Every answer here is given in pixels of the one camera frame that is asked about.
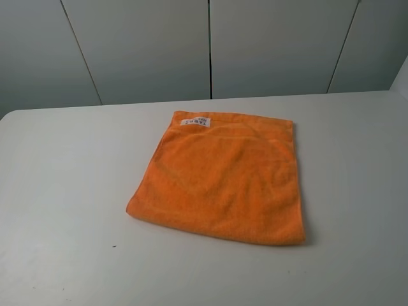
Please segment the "orange terry towel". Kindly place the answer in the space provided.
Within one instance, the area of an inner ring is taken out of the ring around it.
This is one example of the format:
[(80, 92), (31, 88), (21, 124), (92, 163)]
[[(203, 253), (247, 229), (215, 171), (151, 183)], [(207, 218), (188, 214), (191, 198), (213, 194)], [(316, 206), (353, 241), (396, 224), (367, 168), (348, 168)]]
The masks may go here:
[[(180, 125), (195, 117), (210, 118), (210, 127)], [(226, 240), (303, 243), (293, 123), (176, 111), (126, 212), (141, 221)]]

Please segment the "white towel label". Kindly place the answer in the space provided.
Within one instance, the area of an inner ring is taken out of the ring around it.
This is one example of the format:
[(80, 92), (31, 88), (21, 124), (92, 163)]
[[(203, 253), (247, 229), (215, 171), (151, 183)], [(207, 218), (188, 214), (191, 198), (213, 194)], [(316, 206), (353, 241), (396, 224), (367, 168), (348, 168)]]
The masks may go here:
[(211, 119), (206, 118), (206, 117), (195, 117), (192, 119), (182, 119), (180, 121), (181, 126), (193, 124), (193, 125), (198, 125), (198, 126), (206, 127), (206, 128), (210, 127), (210, 123), (211, 123)]

